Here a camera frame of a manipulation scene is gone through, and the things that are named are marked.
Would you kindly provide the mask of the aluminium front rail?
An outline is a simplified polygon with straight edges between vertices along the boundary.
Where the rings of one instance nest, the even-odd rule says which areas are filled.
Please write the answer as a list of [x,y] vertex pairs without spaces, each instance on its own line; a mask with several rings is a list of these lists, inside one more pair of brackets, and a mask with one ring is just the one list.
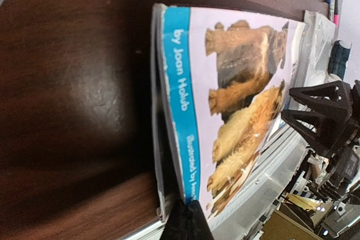
[[[160,239],[170,210],[179,198],[169,142],[164,128],[155,132],[154,158],[160,207],[159,220],[124,239]],[[267,142],[254,171],[242,189],[218,216],[209,219],[215,239],[254,239],[276,208],[279,196],[307,155],[305,142],[284,125]]]

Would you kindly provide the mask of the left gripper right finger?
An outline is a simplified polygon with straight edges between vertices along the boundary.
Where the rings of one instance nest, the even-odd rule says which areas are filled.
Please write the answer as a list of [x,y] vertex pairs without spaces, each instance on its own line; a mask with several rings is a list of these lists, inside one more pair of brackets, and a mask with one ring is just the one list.
[[283,110],[281,118],[317,153],[337,153],[353,139],[353,88],[344,81],[291,88],[306,111]]

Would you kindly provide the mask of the white and dark blue bowl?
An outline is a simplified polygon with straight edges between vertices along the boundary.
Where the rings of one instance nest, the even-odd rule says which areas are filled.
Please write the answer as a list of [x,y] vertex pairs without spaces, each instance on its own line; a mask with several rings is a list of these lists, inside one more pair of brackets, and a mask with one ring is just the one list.
[[347,70],[352,43],[346,40],[337,40],[332,46],[328,62],[328,74],[336,75],[343,80]]

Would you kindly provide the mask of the grey notebook with barcode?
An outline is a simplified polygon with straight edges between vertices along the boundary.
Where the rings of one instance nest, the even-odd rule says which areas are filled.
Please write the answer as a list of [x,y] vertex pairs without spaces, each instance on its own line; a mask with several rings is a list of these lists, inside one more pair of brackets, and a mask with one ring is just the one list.
[[306,10],[292,42],[290,87],[314,86],[326,81],[335,24],[323,14]]

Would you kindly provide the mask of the white marker pen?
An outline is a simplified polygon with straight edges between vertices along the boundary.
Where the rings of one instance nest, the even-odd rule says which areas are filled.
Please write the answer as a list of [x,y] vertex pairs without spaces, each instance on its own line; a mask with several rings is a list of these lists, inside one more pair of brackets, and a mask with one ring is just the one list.
[[329,19],[334,23],[334,14],[338,14],[338,1],[331,0],[329,4]]

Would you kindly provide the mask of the dog picture book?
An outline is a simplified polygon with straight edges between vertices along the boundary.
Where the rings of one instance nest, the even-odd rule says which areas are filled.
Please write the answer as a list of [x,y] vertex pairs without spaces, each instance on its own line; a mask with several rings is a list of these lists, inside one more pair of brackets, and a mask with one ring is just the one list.
[[211,229],[239,206],[282,129],[307,25],[261,13],[157,3],[152,140],[160,215],[197,200]]

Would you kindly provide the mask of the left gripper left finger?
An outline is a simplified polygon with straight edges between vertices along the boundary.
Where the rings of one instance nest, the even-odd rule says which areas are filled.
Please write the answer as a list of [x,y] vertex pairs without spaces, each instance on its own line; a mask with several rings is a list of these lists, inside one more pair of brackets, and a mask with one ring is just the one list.
[[214,240],[199,201],[174,203],[162,240]]

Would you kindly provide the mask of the pink highlighter marker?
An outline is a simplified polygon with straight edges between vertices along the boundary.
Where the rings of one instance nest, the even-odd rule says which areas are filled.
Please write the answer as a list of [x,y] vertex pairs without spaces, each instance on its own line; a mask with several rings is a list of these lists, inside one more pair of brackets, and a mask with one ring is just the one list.
[[339,26],[339,15],[334,14],[334,24],[338,27]]

